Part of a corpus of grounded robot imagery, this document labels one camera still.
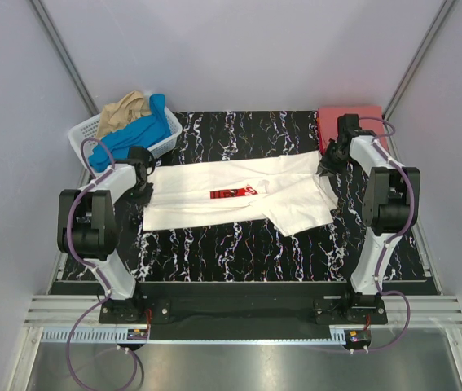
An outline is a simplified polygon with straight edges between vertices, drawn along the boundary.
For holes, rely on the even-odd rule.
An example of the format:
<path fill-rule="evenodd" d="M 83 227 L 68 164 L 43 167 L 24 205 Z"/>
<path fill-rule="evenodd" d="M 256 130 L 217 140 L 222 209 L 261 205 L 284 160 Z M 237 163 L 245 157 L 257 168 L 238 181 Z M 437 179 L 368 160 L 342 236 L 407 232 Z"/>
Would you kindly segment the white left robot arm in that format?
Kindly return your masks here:
<path fill-rule="evenodd" d="M 105 295 L 117 304 L 127 322 L 138 322 L 146 311 L 134 295 L 136 280 L 117 253 L 119 229 L 114 204 L 128 200 L 147 206 L 153 193 L 150 176 L 156 168 L 153 154 L 131 147 L 126 159 L 115 160 L 79 189 L 59 195 L 57 245 L 62 253 L 84 265 L 100 282 Z"/>

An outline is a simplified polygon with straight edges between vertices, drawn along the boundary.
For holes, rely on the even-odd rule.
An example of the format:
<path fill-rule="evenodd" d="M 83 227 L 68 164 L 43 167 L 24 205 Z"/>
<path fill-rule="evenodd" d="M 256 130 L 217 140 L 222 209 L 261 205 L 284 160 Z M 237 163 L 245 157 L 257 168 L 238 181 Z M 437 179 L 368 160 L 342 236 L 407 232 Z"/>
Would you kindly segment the white Coca-Cola t-shirt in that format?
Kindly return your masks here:
<path fill-rule="evenodd" d="M 332 223 L 338 199 L 316 170 L 317 151 L 163 166 L 151 176 L 143 229 L 160 231 L 269 220 L 284 236 Z"/>

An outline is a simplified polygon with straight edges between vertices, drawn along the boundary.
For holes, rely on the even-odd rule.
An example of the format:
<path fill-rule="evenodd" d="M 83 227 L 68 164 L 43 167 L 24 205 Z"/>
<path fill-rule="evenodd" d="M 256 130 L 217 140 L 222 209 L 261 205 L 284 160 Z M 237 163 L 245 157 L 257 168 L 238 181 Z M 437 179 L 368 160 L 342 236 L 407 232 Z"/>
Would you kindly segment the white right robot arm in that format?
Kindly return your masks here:
<path fill-rule="evenodd" d="M 337 137 L 329 140 L 319 162 L 320 177 L 338 175 L 356 163 L 368 176 L 362 205 L 366 227 L 363 249 L 350 283 L 360 295 L 382 293 L 382 281 L 391 255 L 402 236 L 416 224 L 420 195 L 420 171 L 395 160 L 360 117 L 337 118 Z"/>

